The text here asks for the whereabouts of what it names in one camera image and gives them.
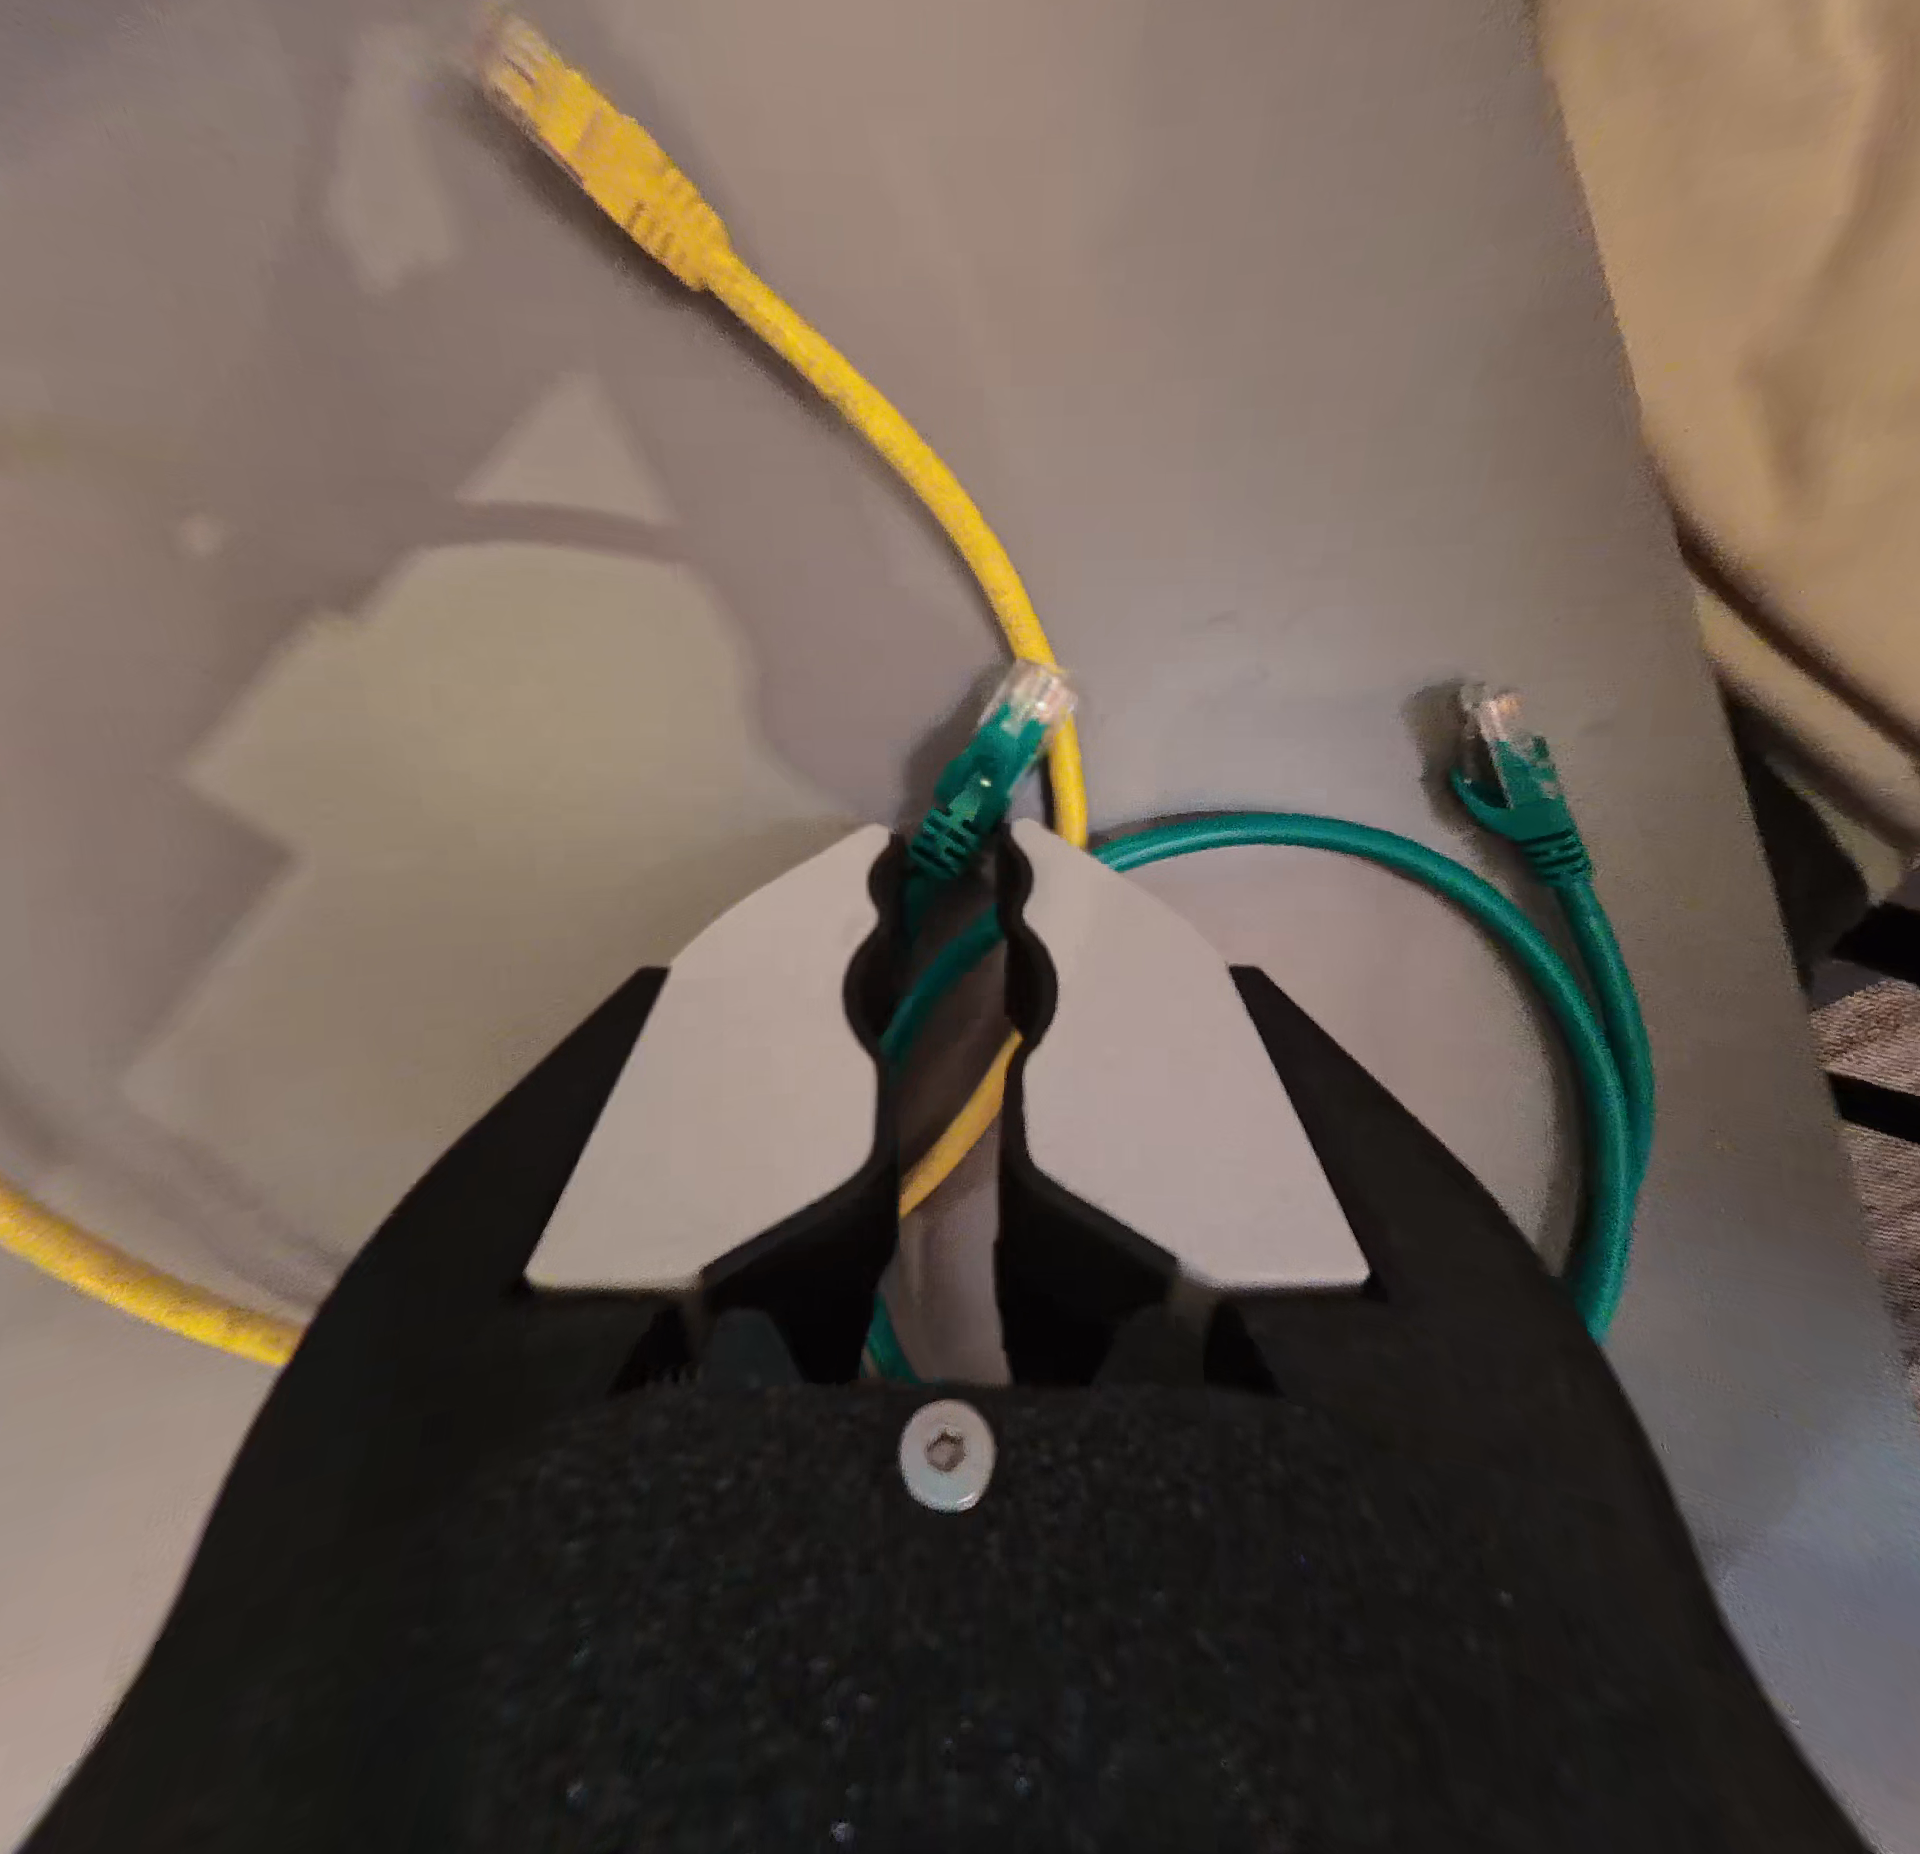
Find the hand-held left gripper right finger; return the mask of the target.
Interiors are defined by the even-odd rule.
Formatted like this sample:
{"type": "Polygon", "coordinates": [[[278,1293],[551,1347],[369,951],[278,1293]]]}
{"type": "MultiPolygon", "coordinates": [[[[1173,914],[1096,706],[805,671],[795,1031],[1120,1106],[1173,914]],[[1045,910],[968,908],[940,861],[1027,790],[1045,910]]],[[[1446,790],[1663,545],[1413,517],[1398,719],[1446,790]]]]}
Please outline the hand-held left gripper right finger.
{"type": "Polygon", "coordinates": [[[1228,963],[1016,820],[998,848],[1019,1046],[998,1133],[995,1306],[1019,1387],[1083,1387],[1143,1314],[1347,1298],[1370,1268],[1228,963]]]}

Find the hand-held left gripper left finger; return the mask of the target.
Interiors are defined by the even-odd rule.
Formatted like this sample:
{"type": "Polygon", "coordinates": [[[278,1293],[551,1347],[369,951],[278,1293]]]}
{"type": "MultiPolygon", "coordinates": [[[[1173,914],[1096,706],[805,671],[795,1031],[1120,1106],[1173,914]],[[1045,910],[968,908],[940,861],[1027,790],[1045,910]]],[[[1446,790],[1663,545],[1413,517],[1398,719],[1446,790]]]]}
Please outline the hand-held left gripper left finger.
{"type": "Polygon", "coordinates": [[[895,1255],[903,845],[863,826],[669,964],[524,1263],[540,1293],[763,1314],[800,1377],[863,1366],[895,1255]]]}

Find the person's cream sweater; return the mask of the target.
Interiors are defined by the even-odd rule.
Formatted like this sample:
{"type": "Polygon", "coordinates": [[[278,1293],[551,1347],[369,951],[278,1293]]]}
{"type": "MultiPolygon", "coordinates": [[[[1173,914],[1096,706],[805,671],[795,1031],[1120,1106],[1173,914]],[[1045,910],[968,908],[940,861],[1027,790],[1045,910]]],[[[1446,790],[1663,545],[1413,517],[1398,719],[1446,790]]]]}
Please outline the person's cream sweater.
{"type": "Polygon", "coordinates": [[[1917,0],[1531,0],[1707,658],[1916,855],[1917,0]]]}

